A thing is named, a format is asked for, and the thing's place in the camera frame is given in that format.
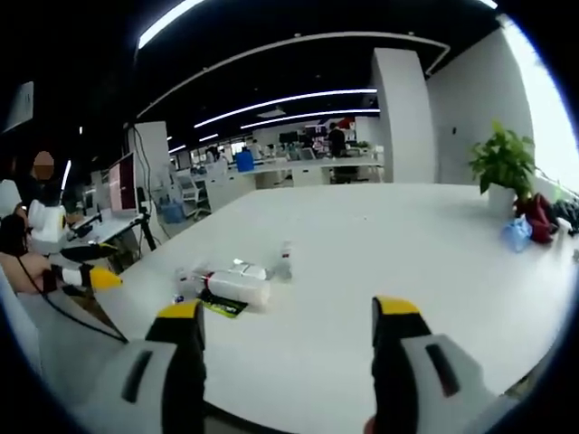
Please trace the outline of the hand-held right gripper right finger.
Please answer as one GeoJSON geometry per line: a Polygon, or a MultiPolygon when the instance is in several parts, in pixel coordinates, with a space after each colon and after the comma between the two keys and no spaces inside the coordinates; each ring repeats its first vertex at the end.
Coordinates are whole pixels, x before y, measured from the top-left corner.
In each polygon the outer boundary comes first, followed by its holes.
{"type": "Polygon", "coordinates": [[[436,335],[411,302],[372,300],[375,433],[489,433],[518,401],[485,385],[481,366],[436,335]]]}

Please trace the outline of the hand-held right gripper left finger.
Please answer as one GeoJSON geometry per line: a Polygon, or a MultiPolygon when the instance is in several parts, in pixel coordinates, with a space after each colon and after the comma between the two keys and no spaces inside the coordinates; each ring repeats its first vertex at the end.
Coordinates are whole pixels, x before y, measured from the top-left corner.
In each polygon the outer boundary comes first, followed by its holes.
{"type": "Polygon", "coordinates": [[[204,306],[195,298],[159,311],[71,414],[86,433],[203,433],[205,379],[204,306]]]}

